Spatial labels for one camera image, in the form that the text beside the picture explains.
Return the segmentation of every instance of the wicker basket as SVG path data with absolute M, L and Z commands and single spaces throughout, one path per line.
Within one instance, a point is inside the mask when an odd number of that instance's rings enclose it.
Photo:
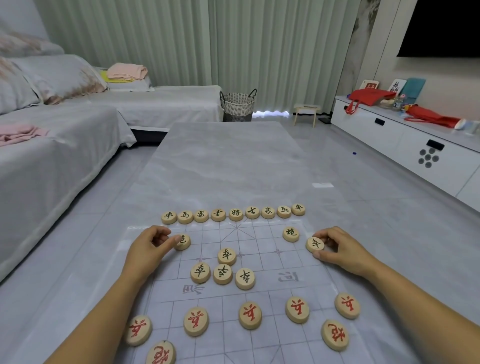
M 229 92 L 224 95 L 220 91 L 220 102 L 224 110 L 223 121 L 252 121 L 256 96 L 257 89 L 254 89 L 248 95 L 237 92 Z

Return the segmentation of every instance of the red chinese character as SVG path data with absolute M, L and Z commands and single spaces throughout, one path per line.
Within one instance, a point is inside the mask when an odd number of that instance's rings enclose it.
M 336 327 L 334 324 L 328 324 L 329 326 L 332 326 L 332 339 L 336 342 L 337 339 L 340 339 L 340 341 L 343 341 L 343 338 L 345 337 L 345 332 L 343 332 L 343 329 L 341 328 L 340 330 Z
M 136 323 L 136 325 L 130 326 L 130 328 L 132 329 L 132 332 L 133 332 L 133 335 L 130 336 L 131 338 L 133 338 L 134 336 L 137 336 L 137 335 L 138 335 L 138 332 L 140 331 L 140 329 L 142 328 L 142 326 L 146 326 L 146 325 L 147 325 L 147 323 L 145 322 L 145 320 L 140 321 L 140 324 L 137 322 L 137 320 L 135 320 L 135 323 Z
M 170 350 L 163 350 L 163 346 L 155 346 L 154 350 L 160 349 L 159 352 L 155 353 L 155 356 L 153 357 L 152 364 L 163 364 L 168 360 L 168 353 Z
M 247 315 L 247 317 L 250 317 L 250 321 L 253 321 L 255 319 L 255 316 L 253 316 L 253 310 L 255 308 L 257 308 L 257 306 L 253 306 L 252 304 L 250 304 L 250 310 L 246 307 L 244 307 L 243 309 L 246 310 L 246 312 L 244 312 L 243 314 L 244 315 Z
M 295 303 L 294 300 L 292 300 L 292 302 L 293 305 L 291 305 L 290 307 L 295 307 L 295 311 L 298 311 L 297 315 L 301 315 L 301 306 L 305 304 L 305 302 L 302 302 L 300 298 L 298 303 Z
M 190 313 L 192 314 L 192 316 L 189 317 L 188 320 L 192 321 L 192 324 L 193 324 L 192 328 L 196 328 L 198 326 L 198 320 L 200 320 L 200 316 L 203 316 L 203 314 L 201 313 L 201 311 L 197 312 L 197 316 L 195 316 L 193 312 L 190 312 Z
M 353 298 L 350 298 L 350 296 L 347 296 L 347 298 L 342 298 L 342 304 L 346 305 L 348 308 L 350 308 L 350 311 L 353 311 L 353 306 L 352 306 L 352 301 L 353 301 Z

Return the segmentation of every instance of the black drawer handle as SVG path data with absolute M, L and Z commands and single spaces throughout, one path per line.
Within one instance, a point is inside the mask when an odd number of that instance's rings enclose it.
M 435 148 L 436 150 L 443 150 L 443 148 L 445 148 L 445 145 L 442 144 L 442 143 L 439 143 L 439 142 L 436 142 L 432 139 L 430 139 L 428 142 L 427 142 L 427 145 L 428 146 L 431 146 L 432 148 Z

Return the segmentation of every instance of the chess board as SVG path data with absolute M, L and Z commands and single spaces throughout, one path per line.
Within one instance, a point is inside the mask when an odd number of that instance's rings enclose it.
M 168 340 L 176 348 L 176 362 L 181 364 L 373 363 L 356 321 L 343 318 L 335 309 L 334 298 L 341 288 L 334 284 L 325 265 L 305 248 L 307 238 L 314 233 L 307 215 L 169 225 L 173 234 L 188 234 L 192 244 L 184 251 L 169 252 L 140 292 L 132 316 L 148 315 L 153 332 L 139 347 L 122 344 L 115 362 L 144 364 L 150 348 Z M 296 243 L 283 239 L 286 226 L 299 231 Z M 145 227 L 129 229 L 125 239 L 131 243 L 141 228 Z M 242 291 L 234 281 L 218 285 L 212 277 L 204 284 L 191 280 L 193 265 L 205 262 L 213 270 L 218 265 L 218 251 L 224 248 L 237 253 L 234 274 L 241 267 L 255 272 L 252 289 Z M 308 302 L 310 317 L 305 324 L 293 323 L 287 317 L 285 302 L 291 296 Z M 238 320 L 240 305 L 246 301 L 258 303 L 262 310 L 260 327 L 251 331 Z M 194 306 L 205 308 L 210 319 L 207 331 L 196 338 L 183 329 L 184 315 Z M 346 325 L 350 343 L 345 351 L 335 352 L 323 342 L 321 326 L 326 319 Z

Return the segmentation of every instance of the yellow cloth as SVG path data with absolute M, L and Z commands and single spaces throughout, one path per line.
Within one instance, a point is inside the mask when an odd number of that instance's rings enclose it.
M 107 76 L 107 71 L 105 70 L 100 70 L 100 76 L 104 79 L 105 82 L 112 82 L 114 84 L 124 84 L 127 82 L 133 82 L 134 80 L 112 80 L 111 78 L 108 78 Z

